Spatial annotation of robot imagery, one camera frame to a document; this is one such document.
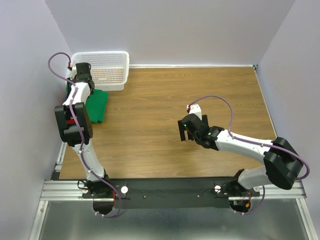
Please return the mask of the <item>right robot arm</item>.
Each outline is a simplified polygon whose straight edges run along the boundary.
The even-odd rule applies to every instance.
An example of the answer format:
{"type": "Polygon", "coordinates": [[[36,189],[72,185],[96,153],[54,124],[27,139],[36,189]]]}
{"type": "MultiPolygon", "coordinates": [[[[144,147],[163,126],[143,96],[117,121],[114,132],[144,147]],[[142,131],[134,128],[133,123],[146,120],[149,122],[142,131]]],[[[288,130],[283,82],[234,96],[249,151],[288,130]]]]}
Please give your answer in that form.
{"type": "Polygon", "coordinates": [[[299,155],[282,137],[263,140],[229,132],[223,127],[209,126],[206,115],[194,113],[178,120],[181,141],[192,140],[205,149],[240,154],[261,162],[261,167],[240,169],[226,184],[227,193],[241,196],[254,187],[275,185],[290,190],[303,168],[299,155]]]}

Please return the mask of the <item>green t shirt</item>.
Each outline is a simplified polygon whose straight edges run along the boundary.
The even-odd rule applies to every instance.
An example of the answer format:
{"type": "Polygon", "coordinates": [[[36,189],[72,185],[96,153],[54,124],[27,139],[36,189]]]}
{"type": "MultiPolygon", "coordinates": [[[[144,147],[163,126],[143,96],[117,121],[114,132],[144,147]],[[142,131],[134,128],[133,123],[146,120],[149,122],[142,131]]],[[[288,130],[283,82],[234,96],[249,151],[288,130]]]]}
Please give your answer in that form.
{"type": "Polygon", "coordinates": [[[66,84],[66,100],[64,106],[74,107],[76,103],[84,103],[91,123],[102,123],[105,119],[105,112],[109,94],[99,89],[91,89],[86,82],[66,84]]]}

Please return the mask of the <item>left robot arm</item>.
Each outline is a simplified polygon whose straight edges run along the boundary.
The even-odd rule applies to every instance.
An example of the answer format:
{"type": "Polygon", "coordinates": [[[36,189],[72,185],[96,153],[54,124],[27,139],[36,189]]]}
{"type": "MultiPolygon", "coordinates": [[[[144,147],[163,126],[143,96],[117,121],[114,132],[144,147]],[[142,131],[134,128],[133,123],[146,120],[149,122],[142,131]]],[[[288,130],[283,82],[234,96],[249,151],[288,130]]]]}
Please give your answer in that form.
{"type": "Polygon", "coordinates": [[[71,76],[66,79],[67,98],[54,108],[59,135],[75,151],[84,167],[86,181],[81,189],[104,198],[112,189],[109,176],[93,148],[93,127],[86,108],[86,101],[95,89],[91,65],[81,62],[69,65],[68,69],[71,76]]]}

